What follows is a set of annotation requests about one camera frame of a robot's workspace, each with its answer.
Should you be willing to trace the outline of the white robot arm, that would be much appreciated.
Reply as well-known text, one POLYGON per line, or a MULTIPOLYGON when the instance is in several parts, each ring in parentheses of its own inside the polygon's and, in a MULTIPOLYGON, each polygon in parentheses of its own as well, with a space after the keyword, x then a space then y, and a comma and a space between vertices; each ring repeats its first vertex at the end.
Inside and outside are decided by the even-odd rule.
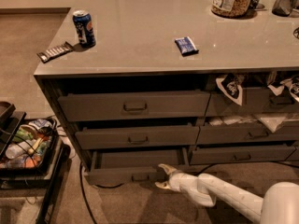
POLYGON ((214 175, 189 175, 168 164, 159 164, 168 180, 156 182, 160 189, 185 194, 204 207, 213 207, 220 199, 233 207, 253 224, 299 224, 299 186, 279 182, 269 188, 264 197, 230 184, 214 175))

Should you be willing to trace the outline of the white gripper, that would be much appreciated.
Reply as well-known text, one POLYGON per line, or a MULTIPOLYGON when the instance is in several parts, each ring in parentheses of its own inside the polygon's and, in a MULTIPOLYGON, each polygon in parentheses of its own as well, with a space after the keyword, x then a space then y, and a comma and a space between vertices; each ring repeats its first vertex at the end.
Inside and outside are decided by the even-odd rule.
POLYGON ((197 191, 197 177, 194 175, 188 175, 181 171, 177 171, 177 168, 160 163, 159 167, 169 175, 168 181, 156 182, 155 186, 159 189, 171 189, 177 192, 183 192, 188 194, 194 194, 197 191))

